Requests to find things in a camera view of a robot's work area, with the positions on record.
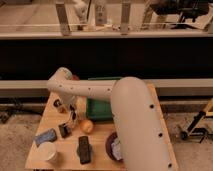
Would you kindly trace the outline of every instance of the black object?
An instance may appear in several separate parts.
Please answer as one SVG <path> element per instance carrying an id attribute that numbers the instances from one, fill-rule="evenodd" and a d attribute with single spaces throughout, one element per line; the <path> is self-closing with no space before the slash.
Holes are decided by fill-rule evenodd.
<path id="1" fill-rule="evenodd" d="M 53 128 L 35 137 L 35 143 L 37 147 L 43 142 L 47 142 L 47 141 L 54 142 L 55 140 L 57 140 L 57 135 Z"/>
<path id="2" fill-rule="evenodd" d="M 60 124 L 58 127 L 62 138 L 66 138 L 71 134 L 71 128 L 66 123 Z"/>
<path id="3" fill-rule="evenodd" d="M 80 163 L 86 164 L 91 162 L 91 150 L 88 136 L 81 136 L 78 138 L 79 142 L 79 157 Z"/>
<path id="4" fill-rule="evenodd" d="M 202 143 L 204 138 L 213 137 L 213 132 L 209 132 L 206 128 L 196 128 L 198 123 L 206 117 L 205 111 L 200 111 L 197 116 L 194 117 L 194 120 L 188 126 L 186 131 L 183 131 L 180 126 L 178 126 L 180 130 L 180 137 L 182 140 L 188 140 L 192 137 L 200 137 L 199 143 Z"/>
<path id="5" fill-rule="evenodd" d="M 185 22 L 185 19 L 196 18 L 209 13 L 209 3 L 213 0 L 158 0 L 150 7 L 158 15 L 180 14 L 179 22 Z"/>
<path id="6" fill-rule="evenodd" d="M 54 107 L 59 107 L 59 106 L 61 106 L 61 105 L 62 105 L 62 103 L 60 102 L 59 99 L 56 99 L 56 100 L 53 102 L 53 106 L 54 106 Z"/>

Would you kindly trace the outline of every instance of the metal stand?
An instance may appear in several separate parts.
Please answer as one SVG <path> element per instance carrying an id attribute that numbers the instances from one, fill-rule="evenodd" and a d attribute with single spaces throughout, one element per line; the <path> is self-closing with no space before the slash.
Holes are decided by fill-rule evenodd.
<path id="1" fill-rule="evenodd" d="M 70 27 L 69 27 L 67 13 L 65 9 L 65 4 L 63 1 L 56 1 L 55 6 L 56 6 L 57 15 L 58 15 L 58 20 L 60 23 L 61 34 L 63 36 L 69 36 Z"/>
<path id="2" fill-rule="evenodd" d="M 127 35 L 129 31 L 129 16 L 131 9 L 131 0 L 122 1 L 122 14 L 121 14 L 121 34 Z"/>
<path id="3" fill-rule="evenodd" d="M 186 131 L 183 131 L 182 128 L 178 125 L 180 130 L 180 137 L 182 140 L 188 140 L 189 138 L 200 137 L 199 143 L 201 143 L 205 138 L 213 138 L 213 131 L 209 128 L 208 125 L 205 127 L 197 128 L 198 123 L 205 119 L 213 116 L 211 109 L 213 108 L 213 98 L 209 101 L 206 107 L 194 117 L 194 120 L 189 125 Z"/>

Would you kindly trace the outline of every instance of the brown object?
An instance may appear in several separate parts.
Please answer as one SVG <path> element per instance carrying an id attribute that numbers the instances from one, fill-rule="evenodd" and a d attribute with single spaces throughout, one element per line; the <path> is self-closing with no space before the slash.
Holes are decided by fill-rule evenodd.
<path id="1" fill-rule="evenodd" d="M 174 171 L 178 170 L 178 165 L 174 155 L 173 147 L 171 145 L 167 127 L 163 119 L 163 114 L 159 101 L 157 99 L 157 94 L 153 85 L 148 84 L 148 88 L 151 91 L 151 94 L 154 98 L 155 106 L 159 114 L 159 119 L 164 129 L 164 137 L 166 143 L 169 147 L 169 152 L 172 159 L 172 167 Z M 58 163 L 51 165 L 47 162 L 41 161 L 35 158 L 36 154 L 36 145 L 33 142 L 30 149 L 29 155 L 26 160 L 25 167 L 26 169 L 57 169 L 57 170 L 111 170 L 111 171 L 124 171 L 125 166 L 123 163 L 112 161 L 107 153 L 105 152 L 105 141 L 107 137 L 115 132 L 115 126 L 113 123 L 98 123 L 95 124 L 95 131 L 89 135 L 90 144 L 93 148 L 93 161 L 86 165 L 81 165 L 79 162 L 79 157 L 76 153 L 78 147 L 78 137 L 83 136 L 84 134 L 80 130 L 80 127 L 77 126 L 73 131 L 73 135 L 67 137 L 66 139 L 61 138 L 58 125 L 66 122 L 69 118 L 69 114 L 59 115 L 57 110 L 53 107 L 53 102 L 57 99 L 58 96 L 54 93 L 51 93 L 43 117 L 41 119 L 40 125 L 38 127 L 36 135 L 44 132 L 47 129 L 54 128 L 58 135 L 58 140 L 55 141 L 57 151 L 59 153 Z M 77 111 L 78 114 L 84 115 L 86 111 L 85 98 L 77 99 Z"/>
<path id="2" fill-rule="evenodd" d="M 94 124 L 89 119 L 84 119 L 80 122 L 80 129 L 85 134 L 90 134 L 93 131 Z"/>

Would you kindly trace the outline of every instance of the yellow object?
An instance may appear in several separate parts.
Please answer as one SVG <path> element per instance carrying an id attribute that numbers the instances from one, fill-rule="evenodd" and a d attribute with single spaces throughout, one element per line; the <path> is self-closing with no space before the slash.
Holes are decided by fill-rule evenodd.
<path id="1" fill-rule="evenodd" d="M 90 134 L 93 131 L 94 124 L 89 119 L 84 119 L 80 122 L 80 129 L 86 134 Z"/>

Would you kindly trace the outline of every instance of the small cup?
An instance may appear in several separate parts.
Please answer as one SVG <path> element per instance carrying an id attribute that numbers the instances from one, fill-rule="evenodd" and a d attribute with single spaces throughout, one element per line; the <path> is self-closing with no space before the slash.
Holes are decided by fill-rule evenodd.
<path id="1" fill-rule="evenodd" d="M 57 161 L 58 152 L 56 146 L 51 142 L 44 142 L 38 147 L 38 157 L 50 163 L 55 163 Z"/>

